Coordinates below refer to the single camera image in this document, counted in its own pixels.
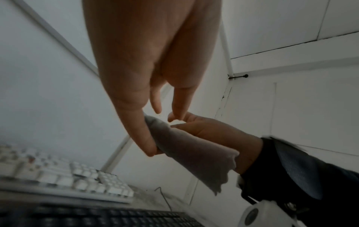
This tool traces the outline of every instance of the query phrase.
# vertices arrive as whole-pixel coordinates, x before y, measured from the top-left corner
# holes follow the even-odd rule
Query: gray rag
[[[234,159],[238,151],[171,128],[155,117],[145,116],[145,121],[161,151],[184,166],[215,195],[221,192],[229,170],[236,168]]]

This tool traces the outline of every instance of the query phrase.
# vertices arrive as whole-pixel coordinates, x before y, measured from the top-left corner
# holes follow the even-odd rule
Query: black keyboard
[[[37,205],[0,207],[0,227],[191,227],[202,226],[183,212]]]

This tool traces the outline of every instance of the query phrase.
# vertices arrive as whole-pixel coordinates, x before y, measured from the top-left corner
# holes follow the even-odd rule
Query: cable
[[[168,207],[169,207],[169,210],[170,210],[170,211],[172,211],[171,206],[169,205],[169,203],[167,202],[166,197],[165,197],[165,196],[163,195],[163,193],[162,193],[162,188],[161,188],[161,187],[158,187],[158,188],[156,188],[154,191],[157,191],[157,189],[160,189],[160,193],[161,193],[162,197],[165,199],[166,204],[167,204],[167,205],[168,205]]]

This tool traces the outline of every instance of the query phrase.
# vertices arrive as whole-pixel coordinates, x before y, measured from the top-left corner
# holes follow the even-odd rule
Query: dark sleeve
[[[262,140],[261,154],[241,175],[243,198],[274,200],[308,227],[358,225],[358,173],[325,163],[286,141]]]

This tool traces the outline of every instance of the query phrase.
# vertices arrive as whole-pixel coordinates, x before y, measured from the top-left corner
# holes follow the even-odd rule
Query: white keyboard
[[[0,190],[131,203],[133,190],[114,174],[32,148],[0,144]]]

